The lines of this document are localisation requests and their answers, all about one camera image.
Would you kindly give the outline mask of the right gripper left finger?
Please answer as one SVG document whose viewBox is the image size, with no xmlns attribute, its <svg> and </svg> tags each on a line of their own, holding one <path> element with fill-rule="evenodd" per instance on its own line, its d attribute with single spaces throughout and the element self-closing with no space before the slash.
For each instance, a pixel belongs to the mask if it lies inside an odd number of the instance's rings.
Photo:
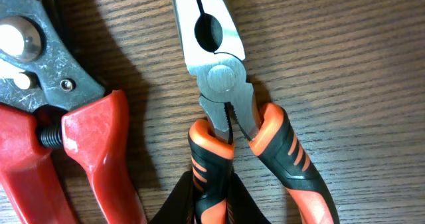
<svg viewBox="0 0 425 224">
<path fill-rule="evenodd" d="M 186 171 L 149 224 L 193 224 L 193 173 Z"/>
</svg>

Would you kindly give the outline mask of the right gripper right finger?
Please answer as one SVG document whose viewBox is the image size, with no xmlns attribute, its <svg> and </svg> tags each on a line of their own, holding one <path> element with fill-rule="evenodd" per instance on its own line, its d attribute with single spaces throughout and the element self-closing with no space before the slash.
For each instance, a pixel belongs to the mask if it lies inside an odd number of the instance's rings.
<svg viewBox="0 0 425 224">
<path fill-rule="evenodd" d="M 270 224 L 234 172 L 227 191 L 227 212 L 231 224 Z"/>
</svg>

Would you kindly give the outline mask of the orange black needle-nose pliers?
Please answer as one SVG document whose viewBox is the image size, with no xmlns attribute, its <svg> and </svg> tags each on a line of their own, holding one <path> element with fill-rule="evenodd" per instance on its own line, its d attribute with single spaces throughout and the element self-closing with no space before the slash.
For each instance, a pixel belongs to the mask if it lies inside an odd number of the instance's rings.
<svg viewBox="0 0 425 224">
<path fill-rule="evenodd" d="M 194 220 L 229 223 L 227 191 L 234 158 L 232 121 L 253 154 L 280 180 L 303 223 L 338 223 L 332 196 L 303 149 L 286 111 L 256 105 L 242 40 L 225 0 L 173 0 L 185 64 L 197 80 L 207 118 L 190 128 Z"/>
</svg>

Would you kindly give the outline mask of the red handled cutting pliers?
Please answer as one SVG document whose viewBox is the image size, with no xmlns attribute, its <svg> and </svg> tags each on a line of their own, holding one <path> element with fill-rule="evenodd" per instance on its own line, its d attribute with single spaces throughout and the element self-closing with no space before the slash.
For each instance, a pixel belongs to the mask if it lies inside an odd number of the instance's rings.
<svg viewBox="0 0 425 224">
<path fill-rule="evenodd" d="M 129 109 L 57 32 L 52 0 L 1 0 L 1 185 L 22 223 L 75 223 L 51 152 L 86 172 L 108 223 L 145 223 L 126 166 Z"/>
</svg>

